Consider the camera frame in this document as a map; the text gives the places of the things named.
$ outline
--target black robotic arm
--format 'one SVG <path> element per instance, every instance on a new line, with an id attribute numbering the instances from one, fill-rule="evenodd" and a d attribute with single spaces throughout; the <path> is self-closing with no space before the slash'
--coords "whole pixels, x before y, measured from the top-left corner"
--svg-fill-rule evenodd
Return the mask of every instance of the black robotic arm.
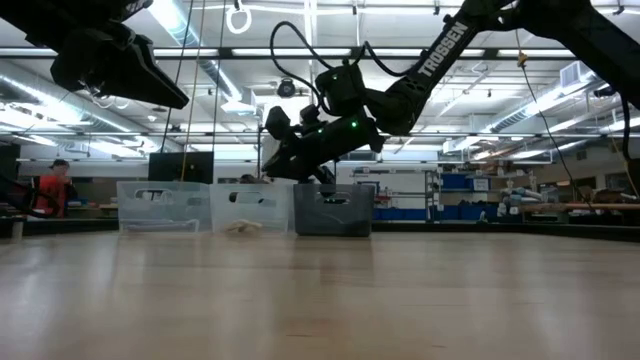
<path id="1" fill-rule="evenodd" d="M 509 6 L 513 2 L 466 0 L 455 16 L 445 17 L 442 33 L 434 46 L 423 51 L 418 66 L 385 92 L 365 88 L 357 64 L 345 62 L 320 74 L 316 86 L 332 115 L 341 117 L 320 122 L 318 112 L 309 107 L 301 113 L 302 125 L 292 127 L 281 109 L 272 110 L 266 129 L 281 140 L 281 146 L 263 167 L 267 175 L 298 181 L 316 176 L 331 183 L 334 177 L 322 164 L 367 144 L 380 152 L 384 138 L 376 128 L 390 135 L 408 135 L 431 91 L 474 37 L 486 30 L 524 28 L 560 41 L 623 99 L 640 108 L 640 46 L 589 0 L 520 0 Z M 375 120 L 367 118 L 364 106 Z M 354 119 L 367 126 L 351 126 Z"/>

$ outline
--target overhead camera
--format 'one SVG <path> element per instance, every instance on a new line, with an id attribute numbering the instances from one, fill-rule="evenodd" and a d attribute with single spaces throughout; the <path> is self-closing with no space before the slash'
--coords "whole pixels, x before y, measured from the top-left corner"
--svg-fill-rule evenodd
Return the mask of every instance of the overhead camera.
<path id="1" fill-rule="evenodd" d="M 292 98 L 296 94 L 296 86 L 293 84 L 293 80 L 289 78 L 282 79 L 278 86 L 277 94 L 281 98 Z"/>

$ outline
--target gray plastic bin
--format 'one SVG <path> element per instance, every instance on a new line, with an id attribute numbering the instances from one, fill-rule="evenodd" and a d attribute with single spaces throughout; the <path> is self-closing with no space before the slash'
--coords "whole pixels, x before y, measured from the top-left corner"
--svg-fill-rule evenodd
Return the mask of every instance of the gray plastic bin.
<path id="1" fill-rule="evenodd" d="M 295 231 L 303 236 L 369 236 L 374 193 L 366 185 L 294 185 Z"/>

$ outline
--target black monitor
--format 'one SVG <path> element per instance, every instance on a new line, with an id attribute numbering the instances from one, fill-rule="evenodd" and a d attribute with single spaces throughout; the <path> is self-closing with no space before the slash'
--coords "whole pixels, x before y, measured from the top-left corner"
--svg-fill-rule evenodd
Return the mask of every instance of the black monitor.
<path id="1" fill-rule="evenodd" d="M 149 157 L 149 181 L 179 181 L 184 153 L 154 153 Z M 213 152 L 187 153 L 184 181 L 213 184 Z"/>

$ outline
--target wooden table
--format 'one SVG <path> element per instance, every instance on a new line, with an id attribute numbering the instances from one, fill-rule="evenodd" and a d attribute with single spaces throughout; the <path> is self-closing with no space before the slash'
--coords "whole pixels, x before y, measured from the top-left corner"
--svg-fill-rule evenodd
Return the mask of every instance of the wooden table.
<path id="1" fill-rule="evenodd" d="M 0 358 L 640 358 L 640 247 L 116 234 L 0 255 Z"/>

